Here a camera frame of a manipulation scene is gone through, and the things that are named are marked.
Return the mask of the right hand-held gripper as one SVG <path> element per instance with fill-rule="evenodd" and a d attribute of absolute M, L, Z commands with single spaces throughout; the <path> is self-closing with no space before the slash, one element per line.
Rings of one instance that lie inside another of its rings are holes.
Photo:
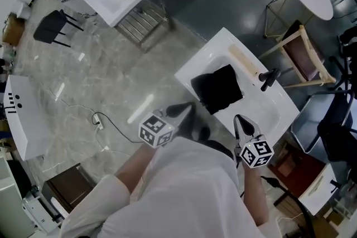
<path fill-rule="evenodd" d="M 241 147 L 239 158 L 249 167 L 265 166 L 273 157 L 273 149 L 268 145 L 256 122 L 246 116 L 236 115 L 233 120 L 235 137 Z"/>

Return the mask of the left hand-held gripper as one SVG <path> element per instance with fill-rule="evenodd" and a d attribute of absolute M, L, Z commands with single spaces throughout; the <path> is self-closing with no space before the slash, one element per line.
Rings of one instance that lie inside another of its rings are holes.
<path fill-rule="evenodd" d="M 187 117 L 181 123 L 178 117 L 186 109 Z M 139 123 L 138 136 L 151 147 L 161 147 L 172 141 L 180 125 L 180 136 L 189 140 L 206 141 L 210 138 L 210 128 L 202 117 L 196 115 L 194 102 L 168 106 L 166 114 L 156 109 L 148 113 Z"/>

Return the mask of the black cloth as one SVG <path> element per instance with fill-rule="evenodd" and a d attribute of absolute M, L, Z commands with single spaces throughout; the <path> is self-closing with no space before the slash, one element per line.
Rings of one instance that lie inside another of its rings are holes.
<path fill-rule="evenodd" d="M 213 115 L 242 100 L 236 73 L 231 65 L 226 65 L 213 73 L 202 74 L 191 80 L 191 86 L 200 102 Z"/>

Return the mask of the person's right forearm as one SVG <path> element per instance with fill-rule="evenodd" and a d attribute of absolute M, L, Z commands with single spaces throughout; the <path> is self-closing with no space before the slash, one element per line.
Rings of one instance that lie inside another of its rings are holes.
<path fill-rule="evenodd" d="M 258 168 L 249 168 L 243 163 L 244 169 L 244 204 L 255 224 L 260 226 L 269 221 L 269 211 L 262 178 Z"/>

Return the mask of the black mesh cantilever chair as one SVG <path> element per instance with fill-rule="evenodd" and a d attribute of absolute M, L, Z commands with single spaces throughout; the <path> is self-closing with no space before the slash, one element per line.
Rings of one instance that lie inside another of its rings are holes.
<path fill-rule="evenodd" d="M 302 151 L 323 162 L 344 162 L 357 168 L 357 116 L 354 92 L 337 89 L 310 95 L 290 126 Z"/>

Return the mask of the beige wooden strip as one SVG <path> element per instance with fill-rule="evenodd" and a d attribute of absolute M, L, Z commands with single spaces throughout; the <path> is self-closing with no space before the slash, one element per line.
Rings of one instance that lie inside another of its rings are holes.
<path fill-rule="evenodd" d="M 259 70 L 256 68 L 251 59 L 241 51 L 241 49 L 236 47 L 236 45 L 231 45 L 228 50 L 230 54 L 235 57 L 252 76 L 258 75 Z"/>

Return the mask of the reddish brown cabinet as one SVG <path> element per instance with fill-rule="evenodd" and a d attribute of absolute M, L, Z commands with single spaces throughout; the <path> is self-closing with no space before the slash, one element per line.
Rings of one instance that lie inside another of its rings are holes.
<path fill-rule="evenodd" d="M 268 164 L 269 170 L 297 198 L 317 179 L 326 163 L 285 144 Z"/>

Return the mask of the wooden chair with brown seat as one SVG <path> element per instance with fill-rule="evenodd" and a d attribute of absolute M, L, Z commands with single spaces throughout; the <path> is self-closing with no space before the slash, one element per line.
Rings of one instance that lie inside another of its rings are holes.
<path fill-rule="evenodd" d="M 305 26 L 299 20 L 294 21 L 278 39 L 277 44 L 259 58 L 262 59 L 277 50 L 289 61 L 300 79 L 298 84 L 285 85 L 285 89 L 336 83 L 336 79 L 324 65 L 325 58 L 320 48 L 309 37 Z"/>

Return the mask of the small white sink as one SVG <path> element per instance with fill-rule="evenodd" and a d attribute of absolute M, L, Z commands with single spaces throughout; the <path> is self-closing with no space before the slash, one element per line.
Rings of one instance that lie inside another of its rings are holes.
<path fill-rule="evenodd" d="M 311 215 L 316 215 L 332 197 L 331 190 L 334 189 L 334 186 L 330 184 L 332 179 L 337 181 L 334 170 L 329 163 L 324 166 L 317 178 L 298 198 Z"/>

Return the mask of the metal sink stand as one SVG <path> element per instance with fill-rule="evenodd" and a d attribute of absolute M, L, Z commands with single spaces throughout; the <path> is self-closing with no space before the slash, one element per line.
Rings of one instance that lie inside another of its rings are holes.
<path fill-rule="evenodd" d="M 146 54 L 160 40 L 160 28 L 173 31 L 176 25 L 165 0 L 142 0 L 114 28 Z"/>

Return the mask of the dark brown wooden cabinet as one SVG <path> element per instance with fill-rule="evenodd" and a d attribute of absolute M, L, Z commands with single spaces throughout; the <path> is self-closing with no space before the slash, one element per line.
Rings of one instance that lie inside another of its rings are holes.
<path fill-rule="evenodd" d="M 54 198 L 61 207 L 70 213 L 94 188 L 95 182 L 80 163 L 44 182 L 42 195 L 51 202 Z"/>

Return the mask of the dark grey stool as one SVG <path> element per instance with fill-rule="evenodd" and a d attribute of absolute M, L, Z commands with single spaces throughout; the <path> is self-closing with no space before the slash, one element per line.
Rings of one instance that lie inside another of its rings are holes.
<path fill-rule="evenodd" d="M 65 33 L 62 33 L 61 30 L 65 27 L 66 24 L 69 24 L 80 31 L 84 30 L 69 20 L 73 20 L 75 22 L 77 21 L 75 18 L 66 14 L 63 9 L 52 11 L 50 14 L 45 16 L 38 24 L 33 34 L 34 40 L 47 44 L 56 43 L 58 45 L 70 48 L 70 45 L 56 41 L 56 37 L 58 35 L 66 35 Z"/>

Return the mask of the white appliance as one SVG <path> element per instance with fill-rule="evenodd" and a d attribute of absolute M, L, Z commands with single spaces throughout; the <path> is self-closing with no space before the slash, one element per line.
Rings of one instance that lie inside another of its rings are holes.
<path fill-rule="evenodd" d="M 59 238 L 61 216 L 40 196 L 20 189 L 8 162 L 0 157 L 0 238 Z"/>

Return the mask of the cardboard box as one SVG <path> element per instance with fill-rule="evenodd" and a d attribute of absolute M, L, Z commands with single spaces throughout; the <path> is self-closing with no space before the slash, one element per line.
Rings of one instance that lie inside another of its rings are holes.
<path fill-rule="evenodd" d="M 10 13 L 4 24 L 2 42 L 16 47 L 25 30 L 25 20 L 17 18 L 14 13 Z"/>

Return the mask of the white bin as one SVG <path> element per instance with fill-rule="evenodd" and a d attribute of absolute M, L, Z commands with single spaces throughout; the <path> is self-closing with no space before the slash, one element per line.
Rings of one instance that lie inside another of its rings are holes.
<path fill-rule="evenodd" d="M 31 16 L 31 8 L 23 1 L 17 1 L 15 13 L 17 18 L 28 20 Z"/>

